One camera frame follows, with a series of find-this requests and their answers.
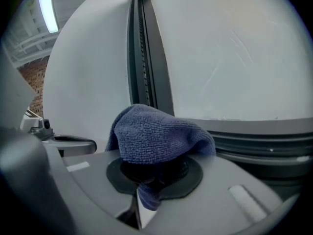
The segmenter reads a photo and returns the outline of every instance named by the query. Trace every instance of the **ceiling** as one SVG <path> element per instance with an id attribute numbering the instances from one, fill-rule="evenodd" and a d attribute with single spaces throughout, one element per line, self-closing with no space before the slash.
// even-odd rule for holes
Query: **ceiling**
<path id="1" fill-rule="evenodd" d="M 2 37 L 2 46 L 16 68 L 49 56 L 62 28 L 85 0 L 53 0 L 59 31 L 50 34 L 38 0 L 24 0 Z"/>

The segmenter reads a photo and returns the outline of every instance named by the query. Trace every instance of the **blue towel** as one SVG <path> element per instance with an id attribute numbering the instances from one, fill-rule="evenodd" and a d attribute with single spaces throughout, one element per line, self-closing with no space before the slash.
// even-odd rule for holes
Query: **blue towel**
<path id="1" fill-rule="evenodd" d="M 141 104 L 126 108 L 113 122 L 106 150 L 116 149 L 124 161 L 144 165 L 170 161 L 190 150 L 216 154 L 207 131 Z"/>

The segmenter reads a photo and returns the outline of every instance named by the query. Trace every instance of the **ceiling light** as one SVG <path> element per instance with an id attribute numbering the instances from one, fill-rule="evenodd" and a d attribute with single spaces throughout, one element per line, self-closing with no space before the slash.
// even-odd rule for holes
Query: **ceiling light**
<path id="1" fill-rule="evenodd" d="M 57 32 L 59 28 L 53 11 L 52 0 L 39 0 L 39 5 L 49 33 Z"/>

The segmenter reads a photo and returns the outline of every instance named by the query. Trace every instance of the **brick wall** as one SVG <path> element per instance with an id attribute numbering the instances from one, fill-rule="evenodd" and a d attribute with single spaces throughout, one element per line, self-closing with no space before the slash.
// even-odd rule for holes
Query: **brick wall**
<path id="1" fill-rule="evenodd" d="M 45 69 L 47 67 L 49 56 L 43 59 L 37 59 L 29 64 L 19 68 L 23 78 L 29 83 L 29 85 L 36 92 L 34 100 L 30 104 L 29 109 L 41 117 L 44 117 L 43 111 L 43 91 L 44 91 L 44 79 Z"/>

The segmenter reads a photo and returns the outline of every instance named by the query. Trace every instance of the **curved white panel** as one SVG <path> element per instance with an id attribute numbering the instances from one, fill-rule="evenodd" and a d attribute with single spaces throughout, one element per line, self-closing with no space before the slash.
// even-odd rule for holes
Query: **curved white panel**
<path id="1" fill-rule="evenodd" d="M 55 133 L 96 141 L 130 105 L 127 23 L 130 0 L 86 0 L 61 31 L 45 73 L 44 113 Z"/>
<path id="2" fill-rule="evenodd" d="M 312 41 L 288 0 L 151 0 L 177 117 L 313 117 Z"/>

